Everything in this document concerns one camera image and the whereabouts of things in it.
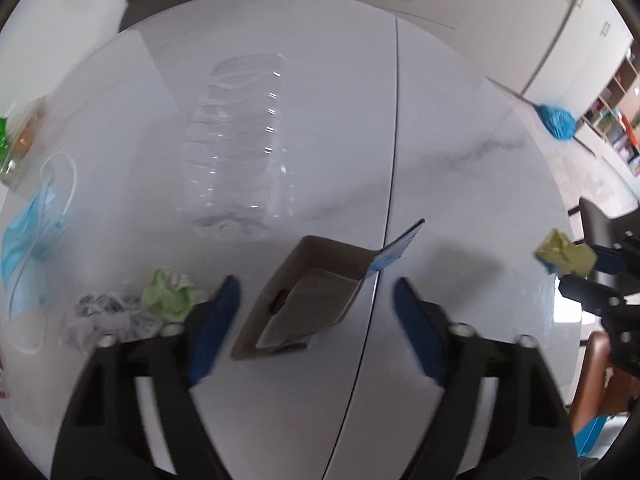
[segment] blue surgical mask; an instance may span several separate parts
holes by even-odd
[[[52,158],[66,157],[73,173],[73,184],[66,205],[61,206],[54,192],[54,171]],[[57,243],[66,227],[66,212],[76,192],[76,164],[71,156],[58,152],[51,155],[40,169],[42,182],[37,195],[26,209],[7,227],[2,235],[0,275],[5,295],[8,298],[7,321],[18,314],[34,310],[42,316],[42,322],[34,330],[41,332],[33,337],[26,334],[10,339],[12,344],[24,353],[33,354],[40,350],[44,342],[46,317],[42,313],[47,306],[47,280],[43,261]],[[18,344],[18,340],[35,343]]]

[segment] table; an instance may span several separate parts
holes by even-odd
[[[289,211],[266,240],[203,238],[184,221],[180,144],[212,68],[263,53],[284,57]],[[551,227],[568,230],[542,154],[489,82],[391,14],[349,0],[197,0],[137,24],[51,96],[1,228],[34,195],[46,156],[61,150],[76,160],[78,190],[47,263],[44,348],[21,354],[0,326],[8,425],[44,472],[84,362],[58,345],[62,315],[81,294],[124,280],[142,291],[159,266],[211,291],[227,274],[241,280],[241,309],[215,372],[193,389],[234,478],[319,480],[327,468],[328,478],[398,476],[438,392],[420,377],[392,314],[397,276],[484,336],[531,333],[559,383],[571,380],[579,327],[553,323],[553,279],[530,256]],[[377,249],[421,216],[427,223],[405,256],[367,280],[343,323],[308,351],[230,359],[259,291],[302,235]],[[150,404],[143,385],[140,395]],[[383,434],[362,438],[372,430]]]

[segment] open cardboard box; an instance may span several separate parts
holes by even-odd
[[[315,335],[344,319],[364,280],[402,256],[422,224],[424,219],[379,251],[303,237],[260,293],[232,357],[308,348]]]

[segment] transparent bottle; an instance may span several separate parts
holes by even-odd
[[[241,56],[211,72],[182,145],[186,209],[198,234],[256,240],[280,215],[283,61]]]

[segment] trash bag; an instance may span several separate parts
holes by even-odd
[[[573,139],[576,121],[566,110],[542,105],[538,107],[538,115],[549,133],[559,140]]]

